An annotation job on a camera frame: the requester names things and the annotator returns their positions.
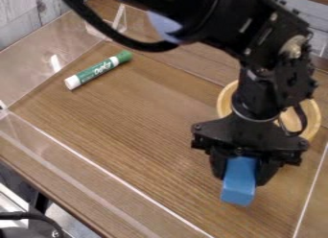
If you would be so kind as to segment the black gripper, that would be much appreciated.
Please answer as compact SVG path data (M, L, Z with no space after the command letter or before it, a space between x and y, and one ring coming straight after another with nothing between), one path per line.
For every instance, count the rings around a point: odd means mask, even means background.
M256 185L264 186L281 164L300 165L309 142L301 136L287 136L272 122L252 122L235 112L228 116L192 125L191 147L211 154L213 176L224 179L227 158L247 156L260 160L256 166Z

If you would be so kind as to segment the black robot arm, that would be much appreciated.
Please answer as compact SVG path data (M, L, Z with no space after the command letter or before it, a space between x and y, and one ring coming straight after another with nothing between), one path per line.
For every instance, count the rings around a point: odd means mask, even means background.
M309 142L289 131L280 115L312 98L309 23L281 0L120 0L148 11L157 32L173 45L201 42L240 62L232 112L192 126L192 147L211 156L213 175L228 176L228 161L255 160L255 184L267 184L285 165L301 163Z

